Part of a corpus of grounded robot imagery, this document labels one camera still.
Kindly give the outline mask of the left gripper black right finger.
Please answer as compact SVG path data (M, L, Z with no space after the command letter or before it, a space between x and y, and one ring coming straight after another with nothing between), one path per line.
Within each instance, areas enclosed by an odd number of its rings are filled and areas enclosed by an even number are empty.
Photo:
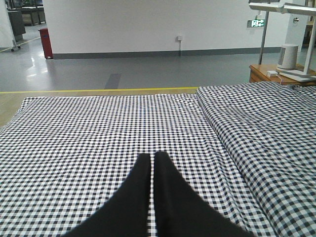
M154 159L154 208L160 237L250 237L208 205L184 180L168 153Z

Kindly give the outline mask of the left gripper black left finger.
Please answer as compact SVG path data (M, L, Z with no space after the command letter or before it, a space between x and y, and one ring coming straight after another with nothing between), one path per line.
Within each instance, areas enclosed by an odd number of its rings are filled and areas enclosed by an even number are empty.
M151 191L149 154L139 154L114 195L65 237L146 237Z

